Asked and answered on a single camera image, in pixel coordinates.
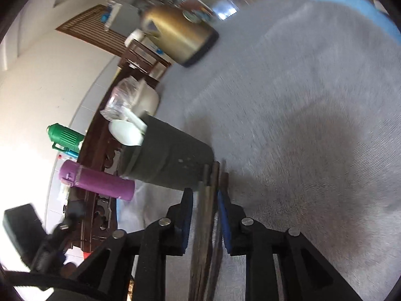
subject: white spoon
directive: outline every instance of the white spoon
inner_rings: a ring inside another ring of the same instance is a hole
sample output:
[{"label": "white spoon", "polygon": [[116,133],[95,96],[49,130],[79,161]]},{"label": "white spoon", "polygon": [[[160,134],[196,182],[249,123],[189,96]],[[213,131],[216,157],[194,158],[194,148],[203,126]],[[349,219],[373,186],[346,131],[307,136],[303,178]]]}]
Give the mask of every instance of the white spoon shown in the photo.
[{"label": "white spoon", "polygon": [[124,120],[113,120],[109,123],[109,131],[123,145],[141,145],[144,137],[135,124]]}]

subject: screw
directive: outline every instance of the screw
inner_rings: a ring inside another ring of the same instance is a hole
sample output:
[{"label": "screw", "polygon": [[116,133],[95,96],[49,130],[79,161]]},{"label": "screw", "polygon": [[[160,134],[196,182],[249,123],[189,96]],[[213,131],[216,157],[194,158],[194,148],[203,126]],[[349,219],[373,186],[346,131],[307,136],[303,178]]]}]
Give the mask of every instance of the screw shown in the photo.
[{"label": "screw", "polygon": [[245,226],[250,226],[253,224],[253,219],[249,218],[249,217],[245,217],[241,220],[241,223]]},{"label": "screw", "polygon": [[125,235],[125,233],[126,232],[124,230],[115,230],[112,235],[115,239],[121,239]]},{"label": "screw", "polygon": [[165,218],[160,218],[159,219],[159,225],[160,226],[167,226],[167,225],[170,225],[170,223],[171,223],[170,218],[165,217]]},{"label": "screw", "polygon": [[290,228],[290,229],[288,230],[288,234],[289,234],[290,236],[298,236],[298,235],[301,234],[301,231],[300,231],[299,229],[297,229],[297,228]]}]

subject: green thermos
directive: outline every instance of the green thermos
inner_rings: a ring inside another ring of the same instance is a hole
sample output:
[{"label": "green thermos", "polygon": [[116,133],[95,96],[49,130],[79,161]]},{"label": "green thermos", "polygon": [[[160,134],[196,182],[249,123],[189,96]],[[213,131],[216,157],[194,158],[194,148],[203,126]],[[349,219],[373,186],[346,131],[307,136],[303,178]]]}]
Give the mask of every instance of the green thermos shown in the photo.
[{"label": "green thermos", "polygon": [[63,153],[73,151],[79,153],[84,135],[79,132],[71,130],[70,128],[64,127],[61,124],[55,123],[47,127],[47,134],[51,141],[53,141],[53,149],[57,149]]}]

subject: black cable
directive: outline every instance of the black cable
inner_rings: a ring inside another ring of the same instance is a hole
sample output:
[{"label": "black cable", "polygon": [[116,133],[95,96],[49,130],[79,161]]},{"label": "black cable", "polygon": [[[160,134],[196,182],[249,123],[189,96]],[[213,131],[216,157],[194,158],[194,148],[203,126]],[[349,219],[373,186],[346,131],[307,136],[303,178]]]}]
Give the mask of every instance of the black cable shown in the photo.
[{"label": "black cable", "polygon": [[107,294],[75,280],[70,280],[61,276],[41,274],[38,272],[14,272],[9,270],[5,270],[5,273],[6,278],[13,286],[53,287],[83,294],[99,301],[111,301],[111,298]]}]

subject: purple bottle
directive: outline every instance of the purple bottle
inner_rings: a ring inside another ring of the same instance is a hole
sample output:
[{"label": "purple bottle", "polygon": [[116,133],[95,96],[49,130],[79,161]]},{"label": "purple bottle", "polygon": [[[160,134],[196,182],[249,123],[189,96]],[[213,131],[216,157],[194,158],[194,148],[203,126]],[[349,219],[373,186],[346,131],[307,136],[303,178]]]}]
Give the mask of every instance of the purple bottle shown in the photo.
[{"label": "purple bottle", "polygon": [[78,187],[100,195],[130,201],[134,196],[135,182],[114,175],[88,169],[87,167],[67,160],[59,172],[59,179],[70,187]]}]

